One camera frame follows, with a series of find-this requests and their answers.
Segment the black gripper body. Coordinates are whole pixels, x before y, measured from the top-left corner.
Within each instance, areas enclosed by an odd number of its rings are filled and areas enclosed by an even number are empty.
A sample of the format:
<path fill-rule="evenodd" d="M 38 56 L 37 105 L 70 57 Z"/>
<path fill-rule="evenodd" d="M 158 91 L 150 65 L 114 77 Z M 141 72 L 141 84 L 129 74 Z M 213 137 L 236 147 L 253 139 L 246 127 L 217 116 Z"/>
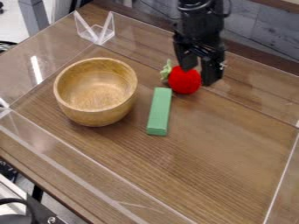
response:
<path fill-rule="evenodd" d="M 172 44 L 177 57 L 221 57 L 222 17 L 181 17 L 173 26 Z"/>

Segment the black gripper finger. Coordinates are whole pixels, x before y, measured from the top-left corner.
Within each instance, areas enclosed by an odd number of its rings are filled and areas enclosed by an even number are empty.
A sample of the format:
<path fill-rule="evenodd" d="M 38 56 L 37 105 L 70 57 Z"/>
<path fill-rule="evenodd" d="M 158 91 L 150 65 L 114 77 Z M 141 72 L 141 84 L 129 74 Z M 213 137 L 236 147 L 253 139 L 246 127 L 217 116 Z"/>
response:
<path fill-rule="evenodd" d="M 174 43 L 173 50 L 181 70 L 188 72 L 198 65 L 197 56 L 192 52 L 190 48 L 185 45 Z"/>
<path fill-rule="evenodd" d="M 200 50 L 202 51 L 202 56 L 200 57 L 201 82 L 208 87 L 222 77 L 225 51 L 208 48 L 201 48 Z"/>

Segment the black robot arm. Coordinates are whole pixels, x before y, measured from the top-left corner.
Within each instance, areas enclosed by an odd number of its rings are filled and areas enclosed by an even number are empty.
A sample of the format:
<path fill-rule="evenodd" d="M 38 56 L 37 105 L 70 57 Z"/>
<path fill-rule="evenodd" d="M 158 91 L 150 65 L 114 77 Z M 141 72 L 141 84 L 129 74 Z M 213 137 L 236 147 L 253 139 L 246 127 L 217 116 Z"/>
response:
<path fill-rule="evenodd" d="M 173 24 L 172 45 L 181 70 L 200 66 L 201 85 L 210 86 L 222 77 L 225 46 L 220 36 L 224 19 L 222 0 L 178 0 L 178 21 Z"/>

